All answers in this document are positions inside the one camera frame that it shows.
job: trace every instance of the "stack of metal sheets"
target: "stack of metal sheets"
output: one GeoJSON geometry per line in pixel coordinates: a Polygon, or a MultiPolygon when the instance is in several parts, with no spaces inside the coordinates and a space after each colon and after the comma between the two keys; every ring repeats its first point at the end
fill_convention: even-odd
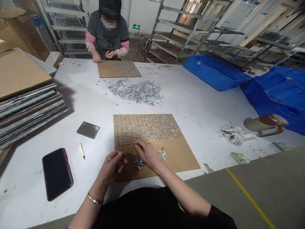
{"type": "Polygon", "coordinates": [[[47,83],[0,101],[0,150],[70,109],[54,87],[47,83]]]}

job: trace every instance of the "perforated wooden board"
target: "perforated wooden board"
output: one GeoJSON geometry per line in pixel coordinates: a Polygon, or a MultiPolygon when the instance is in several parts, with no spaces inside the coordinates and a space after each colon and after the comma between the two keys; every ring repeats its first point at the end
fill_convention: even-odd
{"type": "Polygon", "coordinates": [[[143,170],[133,167],[132,159],[140,157],[133,145],[138,139],[152,143],[157,151],[164,147],[165,162],[175,173],[200,169],[172,114],[115,114],[113,123],[115,149],[124,152],[129,161],[117,181],[157,176],[147,165],[143,170]]]}
{"type": "Polygon", "coordinates": [[[100,78],[142,77],[133,61],[103,60],[98,63],[98,73],[100,78]]]}

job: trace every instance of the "white table surface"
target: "white table surface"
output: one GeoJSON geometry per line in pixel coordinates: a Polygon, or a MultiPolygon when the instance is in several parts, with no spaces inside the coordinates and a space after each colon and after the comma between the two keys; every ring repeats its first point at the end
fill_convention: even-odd
{"type": "MultiPolygon", "coordinates": [[[[285,130],[280,135],[253,138],[239,147],[231,144],[221,136],[220,129],[243,128],[246,118],[256,118],[258,114],[239,88],[218,92],[183,66],[135,63],[143,77],[129,78],[126,84],[159,82],[160,94],[164,96],[161,109],[135,102],[128,104],[129,101],[114,96],[107,88],[109,81],[120,78],[99,78],[97,64],[92,60],[74,61],[73,65],[72,59],[65,58],[54,78],[73,112],[17,143],[0,181],[0,228],[24,229],[76,213],[106,155],[114,150],[113,114],[173,114],[201,166],[200,170],[178,173],[184,180],[208,173],[204,163],[214,171],[236,165],[231,152],[243,153],[245,158],[254,160],[278,152],[272,142],[285,142],[289,147],[305,142],[305,136],[285,130]],[[76,133],[83,121],[100,126],[95,140],[76,133]],[[78,151],[79,142],[86,160],[78,151]],[[66,149],[74,185],[48,202],[42,157],[58,148],[66,149]]],[[[164,184],[159,177],[114,184],[105,200],[146,186],[164,184]]]]}

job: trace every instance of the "person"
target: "person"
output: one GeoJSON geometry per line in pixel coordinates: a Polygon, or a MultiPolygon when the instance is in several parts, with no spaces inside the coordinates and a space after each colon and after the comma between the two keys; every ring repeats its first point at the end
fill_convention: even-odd
{"type": "Polygon", "coordinates": [[[99,0],[99,10],[90,15],[85,44],[96,63],[121,60],[129,52],[129,32],[121,6],[121,0],[99,0]]]}
{"type": "Polygon", "coordinates": [[[151,143],[137,140],[134,146],[146,165],[165,181],[167,187],[140,188],[103,205],[109,184],[128,163],[123,152],[113,151],[106,157],[68,229],[152,228],[163,225],[178,228],[236,228],[230,216],[208,203],[179,178],[161,160],[151,143]]]}

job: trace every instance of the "pink sleeve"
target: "pink sleeve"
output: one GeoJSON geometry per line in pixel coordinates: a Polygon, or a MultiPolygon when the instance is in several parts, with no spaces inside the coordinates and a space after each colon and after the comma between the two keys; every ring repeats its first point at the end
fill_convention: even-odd
{"type": "Polygon", "coordinates": [[[94,36],[92,36],[87,30],[85,44],[86,44],[86,48],[88,49],[89,52],[92,48],[95,49],[95,46],[94,46],[95,41],[96,41],[96,38],[94,36]]]}
{"type": "Polygon", "coordinates": [[[121,48],[115,50],[118,54],[118,59],[122,58],[123,56],[126,56],[129,52],[129,40],[121,43],[121,48]]]}

